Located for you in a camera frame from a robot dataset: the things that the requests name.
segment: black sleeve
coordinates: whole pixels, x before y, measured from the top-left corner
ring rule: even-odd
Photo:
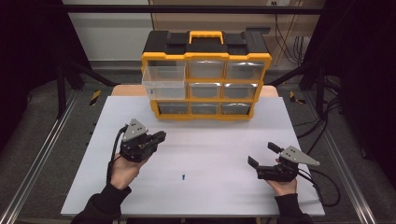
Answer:
[[[304,214],[297,200],[297,194],[287,194],[275,197],[280,217],[277,224],[312,224],[314,223],[308,214]]]
[[[130,193],[129,187],[119,190],[107,184],[101,193],[91,196],[84,210],[73,218],[71,224],[111,224],[113,219],[121,216],[120,205]]]

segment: black pole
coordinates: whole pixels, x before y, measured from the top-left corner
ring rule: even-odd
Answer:
[[[318,80],[317,80],[317,112],[318,115],[323,119],[324,114],[323,114],[323,97],[324,97],[324,72],[322,67],[320,66],[318,69]]]
[[[64,86],[64,74],[62,72],[62,64],[56,68],[56,83],[58,85],[58,116],[59,119],[66,110],[66,89]]]
[[[47,10],[72,13],[216,13],[216,14],[288,14],[321,15],[335,9],[323,7],[253,7],[253,6],[142,6],[142,5],[45,5]]]
[[[81,65],[79,63],[76,63],[75,61],[69,60],[68,62],[69,62],[69,65],[71,67],[73,67],[74,69],[76,69],[79,72],[84,73],[84,74],[86,74],[86,75],[88,75],[88,76],[100,81],[101,83],[103,83],[103,84],[105,84],[105,85],[107,85],[109,87],[115,87],[117,85],[120,85],[120,83],[113,82],[113,81],[110,81],[110,80],[108,80],[108,79],[106,79],[104,77],[101,77],[99,74],[93,72],[91,69],[89,69],[89,68],[87,68],[87,67],[85,67],[85,66],[83,66],[83,65]]]
[[[286,75],[284,75],[284,76],[282,76],[282,77],[280,77],[280,78],[278,78],[278,79],[276,79],[276,80],[274,80],[274,81],[272,81],[270,83],[267,83],[265,85],[270,85],[270,86],[277,87],[280,84],[284,83],[285,81],[291,79],[292,77],[295,77],[295,76],[298,76],[300,74],[305,73],[308,69],[311,68],[311,64],[312,63],[303,63],[301,66],[299,66],[299,67],[295,68],[294,70],[288,72]]]

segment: aluminum rail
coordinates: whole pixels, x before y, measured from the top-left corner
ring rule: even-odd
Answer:
[[[304,98],[311,107],[311,110],[315,114],[316,109],[314,106],[314,99],[311,93],[307,91],[303,91]],[[364,195],[361,192],[361,188],[353,177],[353,174],[349,170],[347,163],[344,161],[343,156],[341,155],[340,150],[335,144],[334,139],[332,138],[332,134],[329,130],[325,130],[323,134],[327,149],[329,151],[330,156],[332,157],[332,162],[334,162],[334,166],[337,169],[338,174],[340,175],[340,179],[346,188],[346,192],[349,196],[350,201],[352,201],[353,206],[355,207],[356,214],[358,215],[361,223],[364,224],[376,224],[375,217],[373,215],[370,206],[366,202]]]
[[[216,13],[216,14],[295,14],[322,15],[337,12],[324,7],[257,7],[257,6],[142,6],[142,5],[48,5],[49,11],[71,13]]]
[[[52,126],[47,139],[45,140],[43,146],[41,147],[40,151],[38,152],[35,161],[31,165],[27,175],[23,179],[20,187],[18,188],[17,192],[14,195],[14,198],[9,203],[6,211],[0,218],[1,224],[13,224],[18,217],[19,212],[21,211],[27,197],[29,196],[30,191],[32,190],[35,181],[37,180],[38,176],[46,160],[51,153],[53,146],[55,145],[63,127],[66,123],[74,105],[76,99],[78,98],[78,91],[72,91],[68,103],[67,108],[64,114],[59,118],[56,119],[54,125]]]

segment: white board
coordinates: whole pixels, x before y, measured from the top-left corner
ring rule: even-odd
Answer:
[[[121,210],[127,217],[264,217],[277,215],[272,189],[248,165],[275,165],[268,142],[299,147],[282,98],[261,98],[250,120],[159,120],[148,97],[110,96],[62,210],[74,216],[106,184],[106,168],[116,135],[131,119],[166,140],[130,185]],[[303,212],[323,216],[315,189],[298,177]]]

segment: hand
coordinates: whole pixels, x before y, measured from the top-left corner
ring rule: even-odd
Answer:
[[[293,194],[297,192],[297,179],[294,178],[290,182],[276,182],[274,180],[265,180],[274,190],[276,196]]]
[[[140,168],[149,160],[132,162],[125,160],[119,153],[114,158],[110,184],[117,189],[126,189],[139,174]]]

